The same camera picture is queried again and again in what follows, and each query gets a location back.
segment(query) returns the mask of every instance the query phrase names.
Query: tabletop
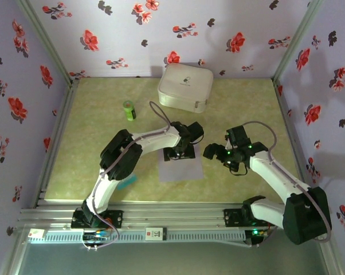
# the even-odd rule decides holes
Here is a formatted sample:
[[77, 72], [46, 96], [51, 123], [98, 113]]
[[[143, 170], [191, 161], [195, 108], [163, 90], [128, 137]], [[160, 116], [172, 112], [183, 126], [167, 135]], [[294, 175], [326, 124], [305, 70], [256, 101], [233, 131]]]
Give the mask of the tabletop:
[[[121, 129], [142, 133], [165, 126], [150, 109], [158, 103], [159, 78], [82, 78], [61, 139], [46, 200], [83, 200], [92, 191], [99, 174], [100, 153]], [[128, 121], [123, 102], [131, 100], [136, 119]], [[246, 121], [267, 123], [278, 144], [273, 156], [297, 176], [295, 160], [272, 81], [269, 78], [215, 79], [207, 107], [202, 113], [163, 107], [171, 121], [185, 125], [197, 121], [205, 135], [201, 153], [210, 143], [226, 145], [226, 130]], [[271, 132], [258, 124], [245, 126], [252, 142], [273, 144]], [[279, 196], [258, 174], [233, 176], [217, 160], [202, 158], [203, 179], [160, 182], [158, 153], [141, 157], [134, 173], [137, 181], [116, 190], [111, 201], [143, 202], [234, 202], [263, 195], [275, 202]]]

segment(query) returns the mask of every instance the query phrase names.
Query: white case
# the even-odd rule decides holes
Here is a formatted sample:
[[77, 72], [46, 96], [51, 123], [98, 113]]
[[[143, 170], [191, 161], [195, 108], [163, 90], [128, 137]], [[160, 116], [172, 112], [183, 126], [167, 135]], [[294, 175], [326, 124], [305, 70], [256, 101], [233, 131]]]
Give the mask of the white case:
[[213, 83], [213, 73], [204, 68], [171, 63], [158, 86], [162, 105], [201, 113], [205, 110]]

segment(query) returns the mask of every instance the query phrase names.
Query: logo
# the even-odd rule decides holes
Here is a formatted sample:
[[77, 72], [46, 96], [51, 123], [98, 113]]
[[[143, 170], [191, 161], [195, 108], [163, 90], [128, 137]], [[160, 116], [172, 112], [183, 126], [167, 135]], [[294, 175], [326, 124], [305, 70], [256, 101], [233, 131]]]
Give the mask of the logo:
[[190, 86], [189, 81], [190, 81], [190, 76], [187, 76], [186, 78], [184, 78], [183, 83], [181, 83], [181, 85]]

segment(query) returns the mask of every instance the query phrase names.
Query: floral wallpaper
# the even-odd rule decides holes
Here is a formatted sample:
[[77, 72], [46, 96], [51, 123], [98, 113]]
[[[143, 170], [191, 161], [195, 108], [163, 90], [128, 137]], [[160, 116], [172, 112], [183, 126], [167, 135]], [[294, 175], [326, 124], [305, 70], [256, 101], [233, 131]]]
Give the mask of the floral wallpaper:
[[[160, 77], [172, 62], [208, 68], [215, 77], [272, 77], [309, 4], [309, 0], [29, 2], [71, 78]], [[305, 60], [306, 52], [300, 67]]]
[[32, 207], [65, 88], [15, 1], [0, 1], [0, 274], [20, 209]]
[[307, 182], [327, 193], [345, 266], [345, 1], [324, 1], [280, 82]]

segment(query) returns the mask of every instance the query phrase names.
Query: white label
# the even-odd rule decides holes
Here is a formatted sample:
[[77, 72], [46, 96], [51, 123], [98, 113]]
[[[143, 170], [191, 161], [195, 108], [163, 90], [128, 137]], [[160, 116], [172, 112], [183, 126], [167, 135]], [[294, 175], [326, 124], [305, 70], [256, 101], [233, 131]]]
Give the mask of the white label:
[[146, 241], [163, 241], [162, 227], [148, 227], [146, 228]]
[[30, 229], [28, 237], [42, 239], [44, 237], [44, 233], [44, 229]]

